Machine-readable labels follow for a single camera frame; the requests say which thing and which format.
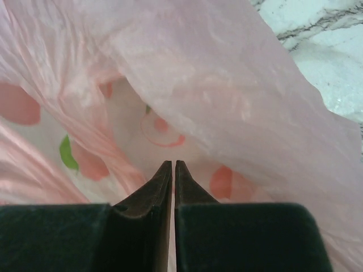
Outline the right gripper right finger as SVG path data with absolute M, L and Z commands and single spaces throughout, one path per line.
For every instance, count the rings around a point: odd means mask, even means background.
M 222 204 L 175 166 L 178 271 L 332 271 L 315 219 L 296 203 Z

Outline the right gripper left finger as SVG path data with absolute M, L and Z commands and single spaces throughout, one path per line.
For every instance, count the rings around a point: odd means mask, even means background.
M 116 205 L 1 207 L 2 271 L 166 271 L 172 164 Z

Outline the pink plastic bag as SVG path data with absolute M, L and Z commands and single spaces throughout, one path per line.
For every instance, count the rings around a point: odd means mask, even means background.
M 304 205 L 361 271 L 360 159 L 249 1 L 1 2 L 1 205 L 116 203 L 184 160 L 224 203 Z

